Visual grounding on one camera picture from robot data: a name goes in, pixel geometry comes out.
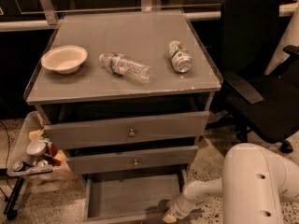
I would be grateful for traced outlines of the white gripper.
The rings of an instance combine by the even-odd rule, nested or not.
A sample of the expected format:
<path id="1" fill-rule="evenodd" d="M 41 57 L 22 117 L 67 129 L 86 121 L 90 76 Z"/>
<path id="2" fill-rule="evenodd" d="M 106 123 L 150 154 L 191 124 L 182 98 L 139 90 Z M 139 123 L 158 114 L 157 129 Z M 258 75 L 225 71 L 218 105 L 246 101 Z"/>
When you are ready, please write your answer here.
<path id="1" fill-rule="evenodd" d="M 188 200 L 179 194 L 170 201 L 169 207 L 163 216 L 165 224 L 175 224 L 178 219 L 187 217 L 191 211 L 199 209 L 206 202 L 205 198 L 199 200 Z"/>

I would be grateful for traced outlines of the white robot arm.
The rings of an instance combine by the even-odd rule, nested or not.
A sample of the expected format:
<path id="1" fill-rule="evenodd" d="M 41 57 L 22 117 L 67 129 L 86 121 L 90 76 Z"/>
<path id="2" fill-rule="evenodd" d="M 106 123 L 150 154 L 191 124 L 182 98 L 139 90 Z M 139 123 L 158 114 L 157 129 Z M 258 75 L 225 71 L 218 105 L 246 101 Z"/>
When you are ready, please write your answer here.
<path id="1" fill-rule="evenodd" d="M 276 143 L 298 129 L 298 90 L 265 67 L 278 26 L 278 7 L 225 2 L 223 75 L 232 87 L 226 108 L 264 141 Z M 210 197 L 221 197 L 224 224 L 282 224 L 280 201 L 298 199 L 297 165 L 252 143 L 232 147 L 219 179 L 186 183 L 171 200 L 164 222 L 185 218 Z"/>

